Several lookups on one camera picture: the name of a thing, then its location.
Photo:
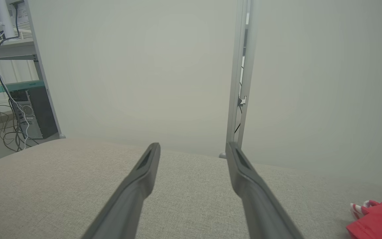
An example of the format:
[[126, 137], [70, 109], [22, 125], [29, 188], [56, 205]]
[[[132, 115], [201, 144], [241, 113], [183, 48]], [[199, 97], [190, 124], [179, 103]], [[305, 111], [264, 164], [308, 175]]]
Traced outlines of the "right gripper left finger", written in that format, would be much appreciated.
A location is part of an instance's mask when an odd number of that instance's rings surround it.
[[82, 239], [135, 239], [144, 200], [154, 188], [159, 159], [160, 145], [151, 143]]

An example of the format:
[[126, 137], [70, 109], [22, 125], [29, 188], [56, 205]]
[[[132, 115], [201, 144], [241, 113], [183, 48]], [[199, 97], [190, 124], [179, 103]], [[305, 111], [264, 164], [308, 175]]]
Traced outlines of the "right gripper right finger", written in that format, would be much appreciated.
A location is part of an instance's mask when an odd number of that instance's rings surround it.
[[241, 198], [250, 239], [304, 239], [236, 142], [226, 144], [234, 192]]

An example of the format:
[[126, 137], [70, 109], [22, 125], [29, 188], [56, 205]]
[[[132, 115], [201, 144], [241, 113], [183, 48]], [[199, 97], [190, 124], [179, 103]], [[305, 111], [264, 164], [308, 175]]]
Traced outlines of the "red shorts white trim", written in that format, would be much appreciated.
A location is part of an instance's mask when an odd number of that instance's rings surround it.
[[350, 204], [355, 218], [346, 229], [351, 239], [382, 239], [382, 202], [367, 200], [363, 205]]

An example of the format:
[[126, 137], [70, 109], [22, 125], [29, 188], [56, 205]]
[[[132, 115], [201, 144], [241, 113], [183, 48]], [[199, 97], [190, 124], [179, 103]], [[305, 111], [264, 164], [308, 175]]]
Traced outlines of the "black silver computer tower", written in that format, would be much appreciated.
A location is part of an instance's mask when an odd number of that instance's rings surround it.
[[24, 139], [46, 139], [58, 132], [45, 87], [10, 92]]

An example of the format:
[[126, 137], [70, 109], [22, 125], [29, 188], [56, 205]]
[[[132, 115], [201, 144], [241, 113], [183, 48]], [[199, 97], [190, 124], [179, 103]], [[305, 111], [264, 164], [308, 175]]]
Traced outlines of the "teal shelf board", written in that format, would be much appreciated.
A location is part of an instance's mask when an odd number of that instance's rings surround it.
[[[37, 87], [45, 87], [44, 81], [25, 81], [18, 83], [10, 83], [6, 84], [6, 88], [8, 91], [18, 91], [18, 90], [26, 90], [29, 88], [37, 88]], [[2, 85], [0, 85], [0, 93], [5, 92], [5, 89]]]

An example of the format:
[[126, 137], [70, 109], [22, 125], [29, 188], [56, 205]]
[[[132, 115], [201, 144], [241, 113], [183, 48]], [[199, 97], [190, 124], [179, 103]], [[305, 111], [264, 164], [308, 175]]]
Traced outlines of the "grey desk top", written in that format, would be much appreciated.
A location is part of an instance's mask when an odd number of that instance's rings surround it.
[[38, 58], [34, 48], [33, 39], [15, 40], [3, 43], [0, 47], [0, 59], [37, 61]]

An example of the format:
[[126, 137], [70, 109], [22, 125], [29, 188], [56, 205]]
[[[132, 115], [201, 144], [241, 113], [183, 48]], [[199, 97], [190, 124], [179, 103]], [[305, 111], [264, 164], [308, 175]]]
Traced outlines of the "white round pole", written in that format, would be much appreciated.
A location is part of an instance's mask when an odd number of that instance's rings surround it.
[[4, 31], [5, 38], [12, 38], [16, 36], [6, 0], [0, 0], [0, 28]]

